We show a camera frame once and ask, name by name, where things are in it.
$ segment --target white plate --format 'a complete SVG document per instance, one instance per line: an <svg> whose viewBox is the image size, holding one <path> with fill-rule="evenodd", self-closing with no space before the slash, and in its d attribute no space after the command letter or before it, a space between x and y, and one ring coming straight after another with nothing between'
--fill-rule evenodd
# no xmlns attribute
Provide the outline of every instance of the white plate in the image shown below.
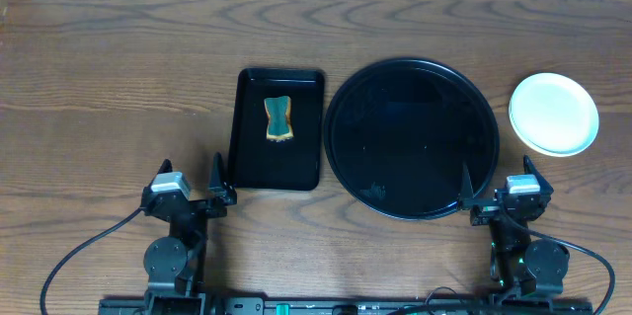
<svg viewBox="0 0 632 315"><path fill-rule="evenodd" d="M556 157L587 149L599 130L593 98L574 80L539 73L523 80L510 100L510 121L532 149Z"/></svg>

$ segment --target black plate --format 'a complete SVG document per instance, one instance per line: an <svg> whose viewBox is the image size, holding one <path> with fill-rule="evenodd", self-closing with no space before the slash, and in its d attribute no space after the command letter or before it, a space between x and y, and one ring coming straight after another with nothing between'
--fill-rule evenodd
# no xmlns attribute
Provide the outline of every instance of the black plate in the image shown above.
<svg viewBox="0 0 632 315"><path fill-rule="evenodd" d="M496 119L478 89L451 68L413 58L375 63L350 78L327 111L324 138L343 186L404 219L456 211L463 162L477 196L499 154Z"/></svg>
<svg viewBox="0 0 632 315"><path fill-rule="evenodd" d="M239 74L228 153L234 187L310 191L320 173L325 78L315 70L247 68ZM294 138L266 139L265 98L291 99Z"/></svg>

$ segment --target sponge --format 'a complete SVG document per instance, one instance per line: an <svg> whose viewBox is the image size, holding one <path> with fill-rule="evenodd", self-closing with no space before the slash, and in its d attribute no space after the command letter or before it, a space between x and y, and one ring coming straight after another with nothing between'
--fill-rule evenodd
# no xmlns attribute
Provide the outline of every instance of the sponge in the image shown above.
<svg viewBox="0 0 632 315"><path fill-rule="evenodd" d="M281 142L294 137L289 114L291 99L288 96L265 98L266 114L268 115L268 129L266 139Z"/></svg>

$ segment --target green light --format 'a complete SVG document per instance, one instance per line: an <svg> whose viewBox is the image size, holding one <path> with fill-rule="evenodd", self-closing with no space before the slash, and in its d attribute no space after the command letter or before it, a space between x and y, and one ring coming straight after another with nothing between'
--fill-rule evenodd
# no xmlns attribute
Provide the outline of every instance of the green light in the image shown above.
<svg viewBox="0 0 632 315"><path fill-rule="evenodd" d="M289 315L289 304L277 304L276 315Z"/></svg>
<svg viewBox="0 0 632 315"><path fill-rule="evenodd" d="M408 308L412 308L412 307L415 307L415 306L414 306L414 305L405 305L405 306L404 306L404 309L408 309ZM419 314L419 313L410 313L410 314L408 314L408 315L418 315L418 314Z"/></svg>

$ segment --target wooden table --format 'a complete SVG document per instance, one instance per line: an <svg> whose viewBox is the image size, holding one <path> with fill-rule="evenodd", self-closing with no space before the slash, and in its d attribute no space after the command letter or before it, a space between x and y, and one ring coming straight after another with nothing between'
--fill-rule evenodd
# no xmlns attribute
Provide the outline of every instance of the wooden table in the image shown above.
<svg viewBox="0 0 632 315"><path fill-rule="evenodd" d="M326 105L354 72L421 56L469 77L501 134L493 187L529 153L556 192L533 229L601 253L617 272L607 314L632 311L632 0L12 0L0 34L0 312L38 313L73 247L138 207L163 158L201 197L227 154L237 74L316 67ZM596 142L570 158L530 151L507 116L538 71L572 77L599 109ZM323 154L311 193L238 191L211 222L206 282L269 296L424 297L491 286L489 231L468 214L405 222L351 197ZM53 314L141 295L143 252L167 224L138 217L80 253L48 293ZM566 296L595 306L597 261L572 252Z"/></svg>

